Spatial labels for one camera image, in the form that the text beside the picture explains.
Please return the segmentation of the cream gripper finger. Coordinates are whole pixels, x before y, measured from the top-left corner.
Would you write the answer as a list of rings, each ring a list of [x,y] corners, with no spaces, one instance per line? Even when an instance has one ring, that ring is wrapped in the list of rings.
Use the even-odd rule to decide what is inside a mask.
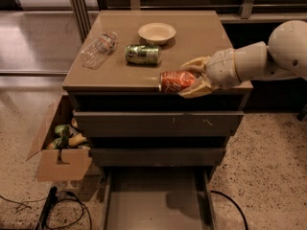
[[[185,99],[192,99],[211,94],[211,83],[203,78],[198,78],[190,87],[181,90],[178,94]]]
[[[205,74],[210,57],[197,57],[180,66],[181,70]]]

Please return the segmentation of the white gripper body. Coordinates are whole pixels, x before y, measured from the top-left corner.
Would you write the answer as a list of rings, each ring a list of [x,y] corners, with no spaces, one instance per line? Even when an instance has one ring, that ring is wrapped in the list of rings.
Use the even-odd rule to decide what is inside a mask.
[[[216,89],[229,89],[241,84],[236,73],[234,53],[232,48],[218,51],[206,63],[206,76]]]

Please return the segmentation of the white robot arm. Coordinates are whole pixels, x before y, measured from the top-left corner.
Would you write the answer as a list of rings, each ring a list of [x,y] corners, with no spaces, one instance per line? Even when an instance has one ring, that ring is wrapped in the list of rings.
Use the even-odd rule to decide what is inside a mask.
[[[307,22],[287,21],[274,29],[268,42],[197,57],[184,63],[181,69],[200,75],[178,93],[186,99],[230,89],[246,81],[307,80]]]

